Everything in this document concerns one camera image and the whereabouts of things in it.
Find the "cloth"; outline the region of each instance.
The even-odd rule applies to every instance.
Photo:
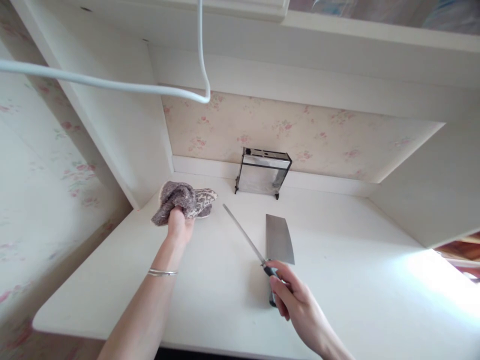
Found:
[[[151,218],[156,226],[169,223],[170,211],[174,207],[181,207],[186,219],[206,218],[212,210],[212,202],[218,197],[212,189],[195,190],[185,182],[167,181],[160,189],[160,208]]]

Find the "white countertop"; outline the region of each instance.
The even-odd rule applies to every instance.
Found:
[[[480,289],[424,250],[368,199],[283,187],[280,199],[233,193],[234,181],[174,173],[218,194],[195,223],[162,346],[257,359],[318,359],[268,302],[268,277],[228,205],[261,252],[265,214],[286,218],[296,265],[357,360],[480,358]],[[106,339],[166,233],[134,210],[36,314],[36,330]]]

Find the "knife blade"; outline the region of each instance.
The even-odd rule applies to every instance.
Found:
[[[266,257],[295,265],[289,226],[283,217],[266,214]]]
[[[248,234],[245,232],[244,228],[242,227],[242,225],[240,225],[240,223],[238,222],[238,220],[235,218],[235,216],[232,214],[232,212],[230,211],[230,209],[227,207],[227,205],[223,204],[223,207],[225,208],[226,212],[228,213],[228,215],[230,215],[230,217],[232,218],[233,222],[235,222],[236,226],[240,229],[241,233],[243,234],[243,236],[245,236],[245,239],[247,240],[248,244],[250,245],[250,247],[253,249],[253,251],[255,252],[256,256],[258,257],[258,259],[260,260],[260,263],[261,263],[261,267],[263,268],[263,271],[265,272],[265,274],[267,274],[269,277],[272,276],[272,275],[275,275],[277,276],[277,272],[271,268],[270,266],[267,266],[267,264],[265,264],[266,260],[265,258],[263,257],[263,255],[260,253],[260,251],[257,249],[257,247],[255,246],[255,244],[253,243],[252,239],[250,239],[250,237],[248,236]]]

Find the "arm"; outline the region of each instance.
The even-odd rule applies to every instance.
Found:
[[[177,271],[192,236],[194,219],[185,220],[179,207],[170,212],[168,234],[153,269]],[[145,276],[111,332],[97,360],[152,360],[165,330],[176,276]]]
[[[325,314],[310,289],[280,261],[267,265],[277,268],[277,275],[270,276],[270,286],[280,315],[291,323],[300,339],[324,360],[355,360],[330,326]]]

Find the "finger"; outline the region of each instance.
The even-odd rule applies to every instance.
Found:
[[[297,302],[297,299],[295,299],[295,296],[290,292],[285,284],[274,275],[270,276],[270,287],[276,296],[280,297],[287,309]]]
[[[275,296],[275,304],[278,311],[280,312],[280,315],[288,321],[290,319],[290,314],[280,296]]]
[[[266,264],[271,268],[278,269],[276,272],[278,277],[284,282],[289,283],[292,291],[300,291],[303,288],[302,281],[297,277],[297,275],[295,275],[290,266],[287,264],[277,260],[267,261]]]

